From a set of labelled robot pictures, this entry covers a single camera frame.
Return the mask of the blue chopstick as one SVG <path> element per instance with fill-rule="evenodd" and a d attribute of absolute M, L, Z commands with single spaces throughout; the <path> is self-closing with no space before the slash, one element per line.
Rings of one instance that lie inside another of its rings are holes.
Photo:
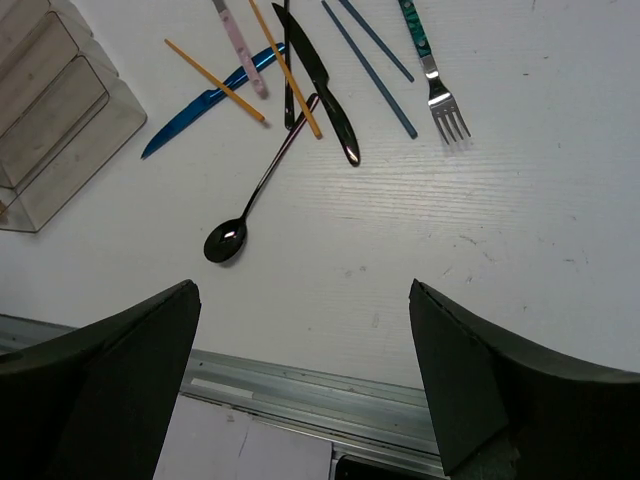
<path fill-rule="evenodd" d="M 369 37 L 376 43 L 381 51 L 389 58 L 389 60 L 396 66 L 396 68 L 403 74 L 403 76 L 411 83 L 415 81 L 413 75 L 399 60 L 399 58 L 391 51 L 387 44 L 372 28 L 369 22 L 360 14 L 360 12 L 354 7 L 349 0 L 340 0 L 340 4 L 345 10 L 354 18 L 358 25 L 369 35 Z"/>
<path fill-rule="evenodd" d="M 356 45 L 355 41 L 349 35 L 347 30 L 345 29 L 343 24 L 340 22 L 338 17 L 335 15 L 335 13 L 331 9 L 331 7 L 327 4 L 327 2 L 326 1 L 322 1 L 321 5 L 324 7 L 324 9 L 327 12 L 328 16 L 331 18 L 331 20 L 333 21 L 334 25 L 336 26 L 336 28 L 340 32 L 340 34 L 345 39 L 345 41 L 347 42 L 347 44 L 349 45 L 349 47 L 351 48 L 351 50 L 353 51 L 353 53 L 355 54 L 355 56 L 357 57 L 357 59 L 359 60 L 361 65 L 363 66 L 363 68 L 365 69 L 365 71 L 367 72 L 367 74 L 369 75 L 369 77 L 371 78 L 373 83 L 375 84 L 376 88 L 378 89 L 378 91 L 380 92 L 380 94 L 382 95 L 382 97 L 384 98 L 386 103 L 389 105 L 389 107 L 391 108 L 391 110 L 395 114 L 395 116 L 398 119 L 398 121 L 404 127 L 404 129 L 407 132 L 407 134 L 409 135 L 409 137 L 412 140 L 415 140 L 418 137 L 418 132 L 416 131 L 416 129 L 414 128 L 413 124 L 408 119 L 408 117 L 405 115 L 404 111 L 398 105 L 398 103 L 394 99 L 393 95 L 387 89 L 387 87 L 385 86 L 384 82 L 381 80 L 379 75 L 373 69 L 373 67 L 371 66 L 369 61 L 365 58 L 364 54 L 361 52 L 359 47 Z"/>

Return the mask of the pink handled fork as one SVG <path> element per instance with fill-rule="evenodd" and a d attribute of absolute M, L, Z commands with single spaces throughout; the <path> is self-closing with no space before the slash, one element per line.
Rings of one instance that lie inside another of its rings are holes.
<path fill-rule="evenodd" d="M 212 3 L 215 6 L 216 11 L 224 25 L 230 42 L 238 56 L 240 63 L 247 74 L 249 83 L 251 84 L 255 93 L 261 98 L 266 99 L 268 97 L 268 90 L 263 82 L 263 79 L 258 72 L 255 64 L 252 60 L 252 55 L 244 40 L 244 37 L 240 31 L 238 24 L 236 23 L 230 9 L 228 8 L 225 0 L 213 0 Z"/>

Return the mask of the black round spoon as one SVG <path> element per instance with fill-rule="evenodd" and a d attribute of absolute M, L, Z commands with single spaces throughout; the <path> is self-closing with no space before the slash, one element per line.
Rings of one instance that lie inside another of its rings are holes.
<path fill-rule="evenodd" d="M 241 251 L 248 236 L 247 218 L 254 202 L 306 123 L 306 117 L 300 114 L 256 185 L 242 214 L 221 223 L 208 235 L 203 247 L 204 256 L 208 261 L 222 264 Z"/>

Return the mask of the green handled silver fork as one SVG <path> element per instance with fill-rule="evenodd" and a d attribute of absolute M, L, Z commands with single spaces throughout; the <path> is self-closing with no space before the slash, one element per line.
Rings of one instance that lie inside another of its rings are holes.
<path fill-rule="evenodd" d="M 428 37 L 412 0 L 398 2 L 426 78 L 428 107 L 436 128 L 447 145 L 465 140 L 471 133 L 462 117 L 454 95 L 441 79 Z"/>

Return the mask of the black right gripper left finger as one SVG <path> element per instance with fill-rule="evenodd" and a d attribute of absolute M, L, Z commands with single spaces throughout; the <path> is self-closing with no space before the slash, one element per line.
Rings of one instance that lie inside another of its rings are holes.
<path fill-rule="evenodd" d="M 4 479 L 150 479 L 195 338 L 191 280 L 1 357 Z"/>

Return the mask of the yellow chopstick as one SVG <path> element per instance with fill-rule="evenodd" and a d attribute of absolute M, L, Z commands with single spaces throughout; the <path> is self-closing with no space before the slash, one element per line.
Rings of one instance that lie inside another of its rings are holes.
<path fill-rule="evenodd" d="M 222 92 L 224 92 L 229 98 L 231 98 L 239 107 L 241 107 L 244 111 L 246 111 L 249 115 L 251 115 L 256 121 L 258 121 L 261 124 L 265 124 L 267 122 L 266 117 L 261 112 L 259 112 L 247 101 L 245 101 L 242 97 L 240 97 L 238 94 L 232 91 L 229 87 L 227 87 L 222 81 L 220 81 L 217 77 L 215 77 L 204 66 L 198 63 L 195 59 L 193 59 L 190 55 L 188 55 L 175 43 L 173 43 L 171 40 L 167 38 L 164 39 L 164 43 L 170 49 L 172 49 L 176 54 L 178 54 L 183 60 L 185 60 L 190 66 L 192 66 L 197 72 L 199 72 L 202 76 L 204 76 L 207 80 L 209 80 L 213 85 L 218 87 Z"/>
<path fill-rule="evenodd" d="M 289 84 L 289 86 L 291 87 L 291 90 L 302 110 L 302 113 L 305 117 L 305 119 L 307 120 L 314 136 L 316 139 L 320 140 L 323 138 L 322 132 L 319 128 L 319 125 L 317 124 L 313 114 L 311 113 L 310 108 L 307 106 L 306 104 L 306 99 L 303 96 L 302 92 L 299 89 L 299 86 L 295 80 L 295 78 L 293 77 L 290 68 L 286 65 L 286 62 L 284 60 L 284 57 L 282 56 L 282 54 L 279 52 L 277 46 L 276 46 L 276 42 L 275 39 L 273 37 L 273 35 L 271 34 L 268 25 L 266 23 L 266 21 L 264 20 L 260 9 L 258 8 L 257 4 L 255 3 L 254 0 L 249 0 L 249 4 L 251 6 L 251 9 L 256 17 L 256 20 L 258 21 L 265 38 L 267 39 L 267 41 L 269 42 L 269 45 L 272 49 L 272 51 L 275 54 L 276 60 L 278 62 L 278 64 L 280 65 L 280 68 Z"/>

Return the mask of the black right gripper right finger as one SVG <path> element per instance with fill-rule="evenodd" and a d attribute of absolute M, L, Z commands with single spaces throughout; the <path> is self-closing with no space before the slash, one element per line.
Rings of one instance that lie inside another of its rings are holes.
<path fill-rule="evenodd" d="M 422 282 L 409 312 L 448 477 L 638 477 L 636 373 L 546 348 Z"/>

